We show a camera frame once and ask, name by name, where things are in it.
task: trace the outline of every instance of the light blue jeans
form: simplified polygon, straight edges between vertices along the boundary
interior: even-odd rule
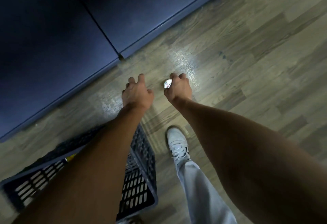
[[[193,161],[177,168],[192,224],[237,224],[235,216]]]

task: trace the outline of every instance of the left hand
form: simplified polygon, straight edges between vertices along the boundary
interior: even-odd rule
[[[134,106],[144,111],[148,110],[152,105],[154,94],[153,91],[145,86],[144,74],[140,74],[137,83],[133,77],[128,79],[126,89],[122,93],[123,106]]]

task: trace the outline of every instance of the round white object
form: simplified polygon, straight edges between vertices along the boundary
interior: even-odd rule
[[[172,81],[171,79],[168,79],[168,80],[165,81],[165,83],[164,83],[164,88],[165,89],[170,87],[171,81]]]

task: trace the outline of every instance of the bare skin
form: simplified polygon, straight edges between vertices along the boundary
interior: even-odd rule
[[[227,194],[254,223],[326,223],[327,172],[277,132],[192,101],[185,74],[170,75],[168,101],[194,129]],[[14,223],[115,223],[125,162],[153,92],[129,78],[123,109]]]

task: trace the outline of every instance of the black plastic crate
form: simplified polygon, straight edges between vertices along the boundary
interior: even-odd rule
[[[66,158],[81,151],[104,125],[59,144],[53,151],[0,183],[11,203],[21,212],[68,162]],[[139,214],[158,203],[154,152],[138,125],[126,162],[122,199],[117,221]]]

